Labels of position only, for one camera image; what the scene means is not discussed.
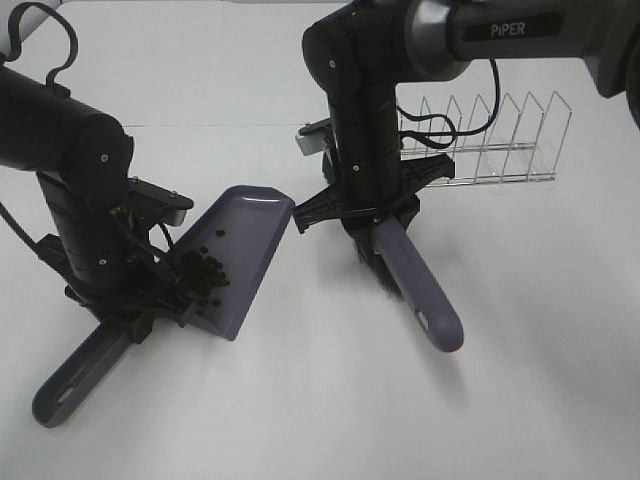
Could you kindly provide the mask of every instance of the cable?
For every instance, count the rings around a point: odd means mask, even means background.
[[[7,222],[7,225],[15,232],[15,234],[22,240],[27,247],[29,247],[38,257],[40,257],[40,250],[38,244],[29,236],[27,232],[20,226],[15,218],[9,213],[5,206],[0,202],[0,217]]]
[[[159,223],[158,226],[160,227],[160,230],[162,230],[162,234],[164,235],[164,238],[167,240],[167,245],[169,246],[169,253],[173,252],[173,239],[171,238],[171,235],[169,234],[169,230],[167,230],[167,226],[164,223]]]
[[[116,229],[118,230],[118,232],[126,240],[128,240],[132,245],[135,245],[136,247],[144,250],[148,254],[152,255],[155,258],[157,258],[160,263],[164,264],[164,266],[168,269],[168,271],[173,272],[175,274],[175,271],[174,271],[175,270],[175,266],[173,265],[173,262],[171,260],[171,257],[169,257],[169,255],[164,253],[159,248],[154,247],[148,241],[145,241],[145,240],[143,240],[141,238],[138,238],[130,230],[130,228],[128,227],[126,221],[122,221],[119,218],[114,218],[114,225],[115,225]]]
[[[496,98],[493,105],[493,111],[491,112],[491,115],[489,116],[489,120],[487,120],[487,123],[485,123],[483,126],[476,128],[474,130],[460,132],[456,129],[455,124],[453,123],[451,118],[449,118],[447,115],[444,115],[441,113],[429,114],[429,115],[412,115],[404,111],[399,106],[397,106],[396,108],[398,112],[403,117],[407,118],[408,120],[411,120],[412,122],[422,122],[425,120],[442,119],[449,127],[448,132],[416,132],[415,130],[402,130],[400,132],[400,138],[401,139],[413,138],[414,140],[418,141],[419,143],[422,143],[427,147],[435,148],[436,150],[442,150],[447,147],[450,147],[458,139],[458,137],[471,137],[473,135],[477,135],[479,133],[482,133],[488,130],[489,127],[491,127],[491,125],[493,125],[493,123],[496,121],[496,118],[498,118],[498,112],[500,111],[500,97],[502,96],[501,87],[500,87],[500,72],[498,71],[498,65],[494,59],[490,59],[489,63],[491,64],[491,71],[493,72],[493,81],[495,85]],[[451,137],[451,140],[449,142],[442,143],[442,142],[436,142],[434,140],[431,140],[429,137]]]
[[[17,5],[9,16],[9,39],[11,41],[11,51],[9,55],[0,54],[0,64],[4,62],[13,62],[20,58],[22,54],[22,38],[20,37],[20,22],[22,17],[30,8],[42,10],[45,14],[55,19],[67,32],[69,36],[69,56],[65,63],[54,68],[47,74],[47,87],[55,88],[56,76],[63,70],[68,69],[76,61],[78,56],[78,36],[71,24],[53,8],[39,2],[25,2]]]

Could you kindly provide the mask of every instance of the piper logo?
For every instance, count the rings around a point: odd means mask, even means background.
[[[524,37],[526,29],[525,22],[494,23],[491,25],[491,38]]]

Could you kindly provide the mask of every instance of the black bracket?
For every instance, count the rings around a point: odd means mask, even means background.
[[[339,182],[333,183],[293,210],[300,233],[311,225],[325,220],[345,220],[359,217],[384,218],[400,209],[416,192],[431,182],[455,177],[455,163],[446,154],[428,158],[405,160],[400,164],[400,194],[386,205],[358,205],[342,191]]]

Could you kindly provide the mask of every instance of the white table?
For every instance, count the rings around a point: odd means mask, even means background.
[[[59,80],[128,126],[132,175],[195,200],[180,231],[234,184],[301,202],[324,183],[293,137],[326,104],[300,39],[334,8],[70,4],[81,54]],[[66,45],[48,22],[15,68],[42,80]],[[338,222],[290,225],[236,342],[158,322],[46,430],[31,398],[95,322],[0,227],[0,478],[638,478],[640,135],[577,60],[500,66],[514,95],[561,91],[575,121],[556,183],[420,194],[409,233],[462,350],[435,351]],[[400,97],[478,91],[482,63]],[[0,189],[34,237],[53,231],[33,175],[5,169]]]

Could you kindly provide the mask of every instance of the white surface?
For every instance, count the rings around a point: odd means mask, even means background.
[[[128,129],[131,173],[191,196],[189,222],[237,183],[300,202],[323,181],[294,135],[326,115],[300,38],[332,8],[70,4],[81,54],[59,79],[127,125],[218,125]],[[19,70],[44,78],[64,40],[45,25]],[[236,342],[159,323],[45,430],[31,398],[94,324],[2,227],[0,478],[638,478],[640,135],[579,61],[501,68],[518,95],[560,90],[575,122],[556,184],[421,193],[410,235],[463,319],[460,352],[433,349],[338,223],[291,225]],[[478,89],[482,64],[400,96]],[[0,188],[51,231],[32,175]]]

